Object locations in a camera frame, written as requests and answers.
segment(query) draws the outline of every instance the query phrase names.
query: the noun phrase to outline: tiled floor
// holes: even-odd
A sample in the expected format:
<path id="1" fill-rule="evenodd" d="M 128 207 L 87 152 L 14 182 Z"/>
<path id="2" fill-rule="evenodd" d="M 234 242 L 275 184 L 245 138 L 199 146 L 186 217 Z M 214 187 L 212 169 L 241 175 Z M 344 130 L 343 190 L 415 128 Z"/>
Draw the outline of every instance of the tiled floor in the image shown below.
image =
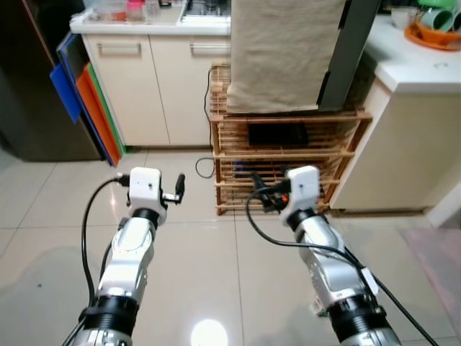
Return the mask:
<path id="1" fill-rule="evenodd" d="M 59 345 L 86 304 L 80 224 L 94 188 L 116 172 L 158 167 L 173 190 L 186 174 L 186 195 L 171 206 L 157 233 L 149 284 L 134 345 L 190 345 L 193 326 L 218 320 L 231 346 L 330 346 L 327 319 L 309 310 L 313 289 L 294 249 L 260 239 L 242 216 L 215 214 L 212 180 L 194 171 L 198 151 L 128 154 L 119 167 L 104 162 L 23 163 L 0 152 L 0 345 Z M 105 246 L 127 215 L 126 190 L 103 190 L 89 218 L 89 262 L 96 275 Z M 274 216 L 258 217 L 268 233 L 291 240 Z M 459 341 L 438 297 L 398 230 L 430 227 L 424 217 L 332 218 L 347 244 L 394 291 L 441 345 Z M 405 344 L 418 332 L 384 297 L 389 322 Z"/>

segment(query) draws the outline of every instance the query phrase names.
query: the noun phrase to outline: green cup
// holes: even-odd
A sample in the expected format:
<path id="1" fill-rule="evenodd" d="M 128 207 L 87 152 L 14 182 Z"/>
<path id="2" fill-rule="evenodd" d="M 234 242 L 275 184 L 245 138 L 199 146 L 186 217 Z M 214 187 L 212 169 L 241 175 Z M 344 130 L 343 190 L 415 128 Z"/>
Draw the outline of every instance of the green cup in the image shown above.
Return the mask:
<path id="1" fill-rule="evenodd" d="M 418 0 L 418 4 L 439 9 L 453 9 L 456 5 L 456 0 Z"/>
<path id="2" fill-rule="evenodd" d="M 447 32 L 452 28 L 454 20 L 455 18 L 451 11 L 447 9 L 433 9 L 424 14 L 421 18 L 421 23 L 433 30 Z"/>
<path id="3" fill-rule="evenodd" d="M 455 13 L 455 20 L 453 21 L 453 31 L 461 34 L 461 11 Z"/>

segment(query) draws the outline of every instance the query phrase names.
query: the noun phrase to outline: green cutting board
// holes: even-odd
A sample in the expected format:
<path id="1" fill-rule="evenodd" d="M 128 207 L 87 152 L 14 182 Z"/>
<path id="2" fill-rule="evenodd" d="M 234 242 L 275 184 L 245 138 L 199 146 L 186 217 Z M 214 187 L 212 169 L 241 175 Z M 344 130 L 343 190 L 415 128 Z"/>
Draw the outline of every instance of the green cutting board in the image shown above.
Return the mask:
<path id="1" fill-rule="evenodd" d="M 102 94 L 101 86 L 99 85 L 98 78 L 96 77 L 96 74 L 94 73 L 94 68 L 91 63 L 88 66 L 88 70 L 91 76 L 91 81 L 96 87 L 99 100 L 101 101 L 101 105 L 104 108 L 104 113 L 106 115 L 106 118 L 109 121 L 110 130 L 112 131 L 112 134 L 114 135 L 115 143 L 117 144 L 120 155 L 123 156 L 126 153 L 125 146 L 123 145 L 123 142 L 120 139 L 120 136 L 118 134 L 117 128 L 115 127 L 114 120 L 112 119 L 112 116 L 109 112 L 106 99 L 104 98 L 104 95 Z"/>

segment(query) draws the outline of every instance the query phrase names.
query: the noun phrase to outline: wooden rack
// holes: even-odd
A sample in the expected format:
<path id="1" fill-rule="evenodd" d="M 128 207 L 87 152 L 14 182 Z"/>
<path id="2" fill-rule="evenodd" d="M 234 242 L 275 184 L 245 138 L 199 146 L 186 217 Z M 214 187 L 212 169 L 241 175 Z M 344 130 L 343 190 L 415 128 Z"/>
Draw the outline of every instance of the wooden rack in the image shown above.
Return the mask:
<path id="1" fill-rule="evenodd" d="M 282 167 L 312 164 L 320 169 L 319 209 L 329 206 L 341 176 L 372 118 L 362 110 L 306 112 L 303 114 L 230 115 L 226 95 L 230 66 L 214 65 L 211 73 L 210 121 L 215 159 L 216 209 L 244 210 L 251 193 L 252 172 L 258 172 L 268 185 L 283 179 Z M 308 143 L 299 146 L 250 146 L 250 124 L 303 124 Z M 260 208 L 257 201 L 251 208 Z"/>

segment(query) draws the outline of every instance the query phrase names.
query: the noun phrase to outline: kitchen cabinet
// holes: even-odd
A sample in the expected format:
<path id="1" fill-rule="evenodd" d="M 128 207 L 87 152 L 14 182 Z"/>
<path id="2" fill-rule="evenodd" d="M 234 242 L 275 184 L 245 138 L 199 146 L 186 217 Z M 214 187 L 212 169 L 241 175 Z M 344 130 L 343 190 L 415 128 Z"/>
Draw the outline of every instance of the kitchen cabinet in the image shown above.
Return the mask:
<path id="1" fill-rule="evenodd" d="M 230 58 L 225 36 L 150 36 L 160 95 L 172 146 L 209 145 L 203 110 L 208 71 Z"/>
<path id="2" fill-rule="evenodd" d="M 168 146 L 148 35 L 85 35 L 127 146 Z"/>
<path id="3" fill-rule="evenodd" d="M 373 121 L 331 207 L 398 210 L 436 205 L 461 177 L 459 95 L 392 93 L 376 78 L 364 107 Z"/>

